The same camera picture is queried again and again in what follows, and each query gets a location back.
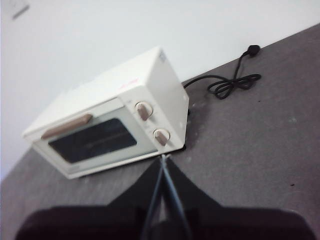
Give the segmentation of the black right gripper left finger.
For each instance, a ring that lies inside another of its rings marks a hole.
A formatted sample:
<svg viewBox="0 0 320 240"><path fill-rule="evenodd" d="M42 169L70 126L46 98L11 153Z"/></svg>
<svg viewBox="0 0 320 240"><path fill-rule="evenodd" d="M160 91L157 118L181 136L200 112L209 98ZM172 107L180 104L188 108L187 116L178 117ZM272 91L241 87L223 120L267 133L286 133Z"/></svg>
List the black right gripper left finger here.
<svg viewBox="0 0 320 240"><path fill-rule="evenodd" d="M65 205L38 210L19 228L17 240L160 240L151 205L161 187L162 157L107 205Z"/></svg>

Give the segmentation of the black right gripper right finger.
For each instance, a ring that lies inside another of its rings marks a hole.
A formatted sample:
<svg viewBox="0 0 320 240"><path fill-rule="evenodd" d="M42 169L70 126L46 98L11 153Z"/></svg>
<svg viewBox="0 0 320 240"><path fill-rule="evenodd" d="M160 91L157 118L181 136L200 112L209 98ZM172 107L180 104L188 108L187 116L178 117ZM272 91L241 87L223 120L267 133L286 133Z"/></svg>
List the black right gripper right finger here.
<svg viewBox="0 0 320 240"><path fill-rule="evenodd" d="M223 206L165 158L165 180L187 236L194 240L314 240L299 214L274 208Z"/></svg>

